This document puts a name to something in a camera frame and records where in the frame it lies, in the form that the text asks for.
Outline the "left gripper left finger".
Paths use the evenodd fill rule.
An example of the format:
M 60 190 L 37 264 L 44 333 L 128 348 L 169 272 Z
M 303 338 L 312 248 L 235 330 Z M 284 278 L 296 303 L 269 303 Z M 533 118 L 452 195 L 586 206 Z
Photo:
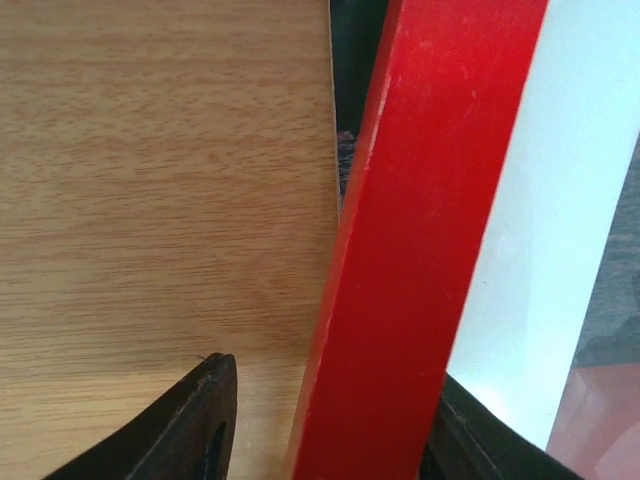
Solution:
M 237 390 L 234 356 L 214 353 L 129 423 L 47 478 L 225 479 Z

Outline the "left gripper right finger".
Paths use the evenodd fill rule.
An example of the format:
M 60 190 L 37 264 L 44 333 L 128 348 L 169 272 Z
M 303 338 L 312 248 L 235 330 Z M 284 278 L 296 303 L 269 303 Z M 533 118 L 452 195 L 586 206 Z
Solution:
M 419 467 L 421 479 L 579 480 L 446 376 Z

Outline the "white mat board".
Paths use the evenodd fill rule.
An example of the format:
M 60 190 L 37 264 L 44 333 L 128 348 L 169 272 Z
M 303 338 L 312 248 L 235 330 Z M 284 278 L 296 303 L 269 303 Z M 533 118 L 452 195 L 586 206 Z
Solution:
M 639 133 L 639 5 L 548 5 L 448 373 L 548 443 Z

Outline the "red picture frame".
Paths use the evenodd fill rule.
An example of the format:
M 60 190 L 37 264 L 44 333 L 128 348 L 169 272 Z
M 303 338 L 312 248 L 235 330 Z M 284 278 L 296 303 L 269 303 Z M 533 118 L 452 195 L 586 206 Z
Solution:
M 417 475 L 546 7 L 390 3 L 287 478 Z

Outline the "sunset photo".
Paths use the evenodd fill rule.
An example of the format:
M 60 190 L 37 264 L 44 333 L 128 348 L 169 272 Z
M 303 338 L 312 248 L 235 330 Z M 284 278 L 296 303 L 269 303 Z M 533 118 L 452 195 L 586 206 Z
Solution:
M 329 3 L 339 208 L 344 205 L 388 4 L 387 0 Z

